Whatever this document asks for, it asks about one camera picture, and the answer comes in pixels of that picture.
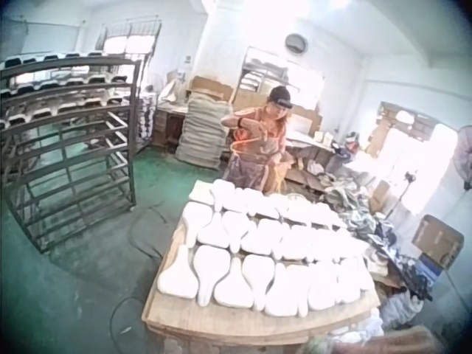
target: woman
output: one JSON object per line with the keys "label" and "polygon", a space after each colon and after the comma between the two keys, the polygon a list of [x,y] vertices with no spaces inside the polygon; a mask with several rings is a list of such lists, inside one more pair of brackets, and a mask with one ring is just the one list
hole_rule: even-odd
{"label": "woman", "polygon": [[234,129],[235,150],[223,175],[236,187],[263,190],[269,168],[276,170],[286,157],[285,133],[292,104],[284,86],[274,88],[263,107],[247,108],[224,117],[221,124]]}

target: apron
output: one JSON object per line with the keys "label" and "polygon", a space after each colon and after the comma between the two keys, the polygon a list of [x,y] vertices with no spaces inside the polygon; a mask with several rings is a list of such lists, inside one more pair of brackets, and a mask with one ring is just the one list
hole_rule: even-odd
{"label": "apron", "polygon": [[229,158],[223,179],[239,188],[263,191],[270,169],[268,162],[279,152],[279,138],[268,137],[247,139],[231,144]]}

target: wooden table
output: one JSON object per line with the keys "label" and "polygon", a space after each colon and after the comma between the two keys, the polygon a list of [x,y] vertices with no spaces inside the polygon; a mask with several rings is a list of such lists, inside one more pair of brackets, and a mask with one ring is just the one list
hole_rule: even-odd
{"label": "wooden table", "polygon": [[187,111],[186,106],[158,106],[154,114],[153,145],[178,144]]}
{"label": "wooden table", "polygon": [[[184,239],[185,226],[180,222],[156,280],[173,263]],[[305,318],[277,318],[248,309],[226,308],[217,305],[214,300],[203,308],[195,300],[161,294],[154,281],[142,320],[155,333],[183,340],[223,346],[289,345],[304,343],[311,336],[326,334],[340,327],[355,326],[369,317],[370,311],[379,305],[375,290],[371,290],[356,302],[310,311]]]}

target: white wall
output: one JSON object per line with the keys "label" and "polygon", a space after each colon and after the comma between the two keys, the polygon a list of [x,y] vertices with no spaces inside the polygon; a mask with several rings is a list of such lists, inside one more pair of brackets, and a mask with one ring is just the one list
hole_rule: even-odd
{"label": "white wall", "polygon": [[27,36],[21,53],[69,52],[90,15],[79,1],[15,0],[5,7],[3,16],[27,23]]}
{"label": "white wall", "polygon": [[[285,49],[285,37],[292,32],[308,40],[302,56]],[[320,100],[322,129],[333,131],[338,126],[361,69],[360,54],[307,21],[218,7],[206,23],[192,74],[235,88],[249,46],[321,72],[326,79]]]}
{"label": "white wall", "polygon": [[[343,131],[360,131],[368,136],[375,124],[381,101],[401,105],[438,119],[459,130],[472,125],[472,60],[470,58],[437,58],[430,67],[410,55],[374,56],[364,61],[358,86],[350,103]],[[431,214],[465,236],[465,246],[449,274],[457,292],[472,301],[472,192],[463,195],[463,180],[451,163],[440,185],[424,210],[415,217],[403,216],[395,225],[401,243],[410,244],[420,219]],[[426,303],[416,318],[434,330],[457,331],[467,319],[457,292],[445,274],[434,286],[432,303]]]}
{"label": "white wall", "polygon": [[90,10],[80,1],[15,0],[4,8],[4,15],[12,20],[22,19],[38,24],[63,24],[80,26],[89,19]]}
{"label": "white wall", "polygon": [[193,60],[207,20],[207,15],[194,11],[188,0],[132,1],[94,8],[82,50],[95,47],[102,24],[152,15],[162,20],[162,30],[150,62],[150,73],[159,75],[165,82],[166,74],[177,69],[186,55]]}

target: black cap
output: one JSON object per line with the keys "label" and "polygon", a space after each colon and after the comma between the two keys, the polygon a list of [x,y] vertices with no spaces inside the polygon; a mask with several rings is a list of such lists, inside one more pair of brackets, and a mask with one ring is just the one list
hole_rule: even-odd
{"label": "black cap", "polygon": [[294,105],[290,103],[290,92],[285,86],[274,87],[268,96],[269,102],[274,102],[277,105],[291,109]]}

